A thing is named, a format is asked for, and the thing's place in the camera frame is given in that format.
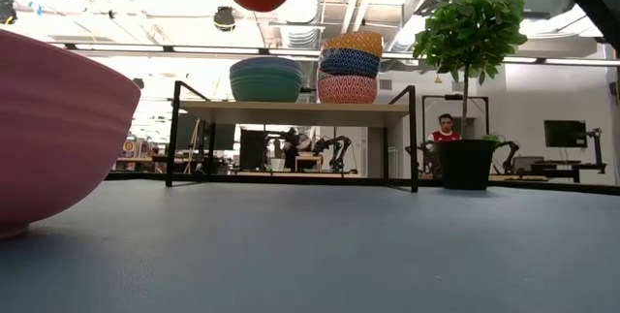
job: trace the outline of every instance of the shelf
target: shelf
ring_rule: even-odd
[[[181,101],[180,107],[216,124],[390,127],[409,115],[403,105]]]
[[[330,177],[330,178],[361,178],[359,173],[334,172],[235,172],[238,176],[267,176],[267,177]]]

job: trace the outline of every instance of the red patterned bowl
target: red patterned bowl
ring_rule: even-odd
[[[0,46],[2,238],[74,205],[104,180],[140,90],[59,47],[3,30]]]
[[[324,104],[372,104],[377,80],[362,76],[332,76],[318,81],[319,100]]]

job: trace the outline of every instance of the blue striped bowl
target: blue striped bowl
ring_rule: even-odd
[[[319,68],[333,76],[375,78],[381,59],[371,53],[352,48],[334,47],[321,51]]]

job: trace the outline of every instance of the green leaves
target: green leaves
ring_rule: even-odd
[[[480,76],[478,77],[478,84],[483,85],[485,79],[486,79],[486,73],[480,72]]]
[[[516,45],[516,46],[521,46],[523,45],[525,42],[527,42],[527,36],[524,36],[520,33],[515,33],[512,37],[511,37],[511,43]]]
[[[519,33],[523,0],[447,0],[440,3],[416,35],[414,57],[426,55],[426,63],[454,81],[467,65],[470,77],[483,84],[495,78],[505,56],[527,42]]]
[[[454,79],[454,82],[458,83],[459,82],[458,70],[452,70],[449,73],[452,75],[452,79]]]
[[[466,5],[459,5],[458,6],[458,11],[461,14],[469,17],[469,16],[471,16],[474,13],[474,7],[468,6],[468,5],[467,6]]]
[[[497,71],[497,68],[495,68],[494,66],[488,65],[486,66],[486,68],[484,69],[487,73],[488,76],[495,79],[495,76],[497,76],[497,74],[499,73]]]

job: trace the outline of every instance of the black plant pot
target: black plant pot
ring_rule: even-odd
[[[444,188],[483,191],[496,143],[489,140],[461,140],[435,143]]]

